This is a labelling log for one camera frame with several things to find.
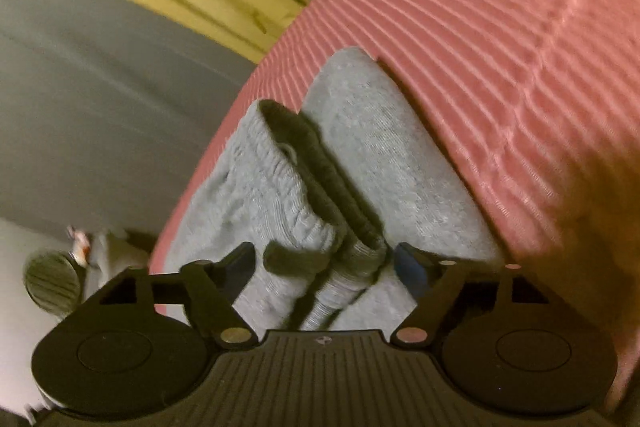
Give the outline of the grey sweatpants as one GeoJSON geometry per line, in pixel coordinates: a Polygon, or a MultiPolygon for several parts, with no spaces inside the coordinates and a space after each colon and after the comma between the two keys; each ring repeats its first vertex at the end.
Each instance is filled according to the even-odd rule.
{"type": "Polygon", "coordinates": [[[192,196],[164,261],[176,271],[253,244],[234,309],[270,329],[393,332],[423,288],[393,251],[500,265],[472,196],[386,72],[333,54],[300,112],[271,100],[241,118],[192,196]]]}

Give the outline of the white cloth by bed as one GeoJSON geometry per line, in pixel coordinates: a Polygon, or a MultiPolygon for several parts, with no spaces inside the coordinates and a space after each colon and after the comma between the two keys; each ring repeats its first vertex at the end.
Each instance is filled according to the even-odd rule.
{"type": "Polygon", "coordinates": [[[129,268],[144,267],[150,254],[134,241],[134,233],[119,230],[96,232],[91,239],[82,301],[129,268]]]}

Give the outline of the small pink figurine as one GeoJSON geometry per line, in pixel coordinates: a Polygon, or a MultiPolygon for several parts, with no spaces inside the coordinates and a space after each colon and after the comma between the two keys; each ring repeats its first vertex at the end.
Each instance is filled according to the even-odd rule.
{"type": "Polygon", "coordinates": [[[89,265],[89,256],[92,249],[93,235],[84,230],[69,225],[66,228],[66,232],[70,240],[72,241],[72,249],[70,255],[74,261],[81,267],[87,268],[89,265]]]}

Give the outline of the round black slatted fan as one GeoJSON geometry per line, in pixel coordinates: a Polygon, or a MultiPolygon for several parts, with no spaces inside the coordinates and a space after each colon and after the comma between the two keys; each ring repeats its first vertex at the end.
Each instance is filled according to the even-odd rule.
{"type": "Polygon", "coordinates": [[[37,251],[23,270],[27,295],[42,311],[65,319],[81,304],[86,268],[64,251],[37,251]]]}

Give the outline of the grey curtain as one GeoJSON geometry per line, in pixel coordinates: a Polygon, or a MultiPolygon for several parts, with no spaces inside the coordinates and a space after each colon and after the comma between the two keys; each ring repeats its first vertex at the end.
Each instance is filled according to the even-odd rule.
{"type": "Polygon", "coordinates": [[[128,0],[1,0],[2,217],[159,232],[257,63],[128,0]]]}

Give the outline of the pink ribbed bedspread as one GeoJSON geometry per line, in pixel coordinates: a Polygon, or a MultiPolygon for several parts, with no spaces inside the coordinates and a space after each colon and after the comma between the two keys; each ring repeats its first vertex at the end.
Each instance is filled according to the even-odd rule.
{"type": "Polygon", "coordinates": [[[605,410],[639,421],[639,0],[311,0],[260,62],[152,257],[256,101],[300,112],[357,48],[396,83],[503,255],[610,335],[605,410]]]}

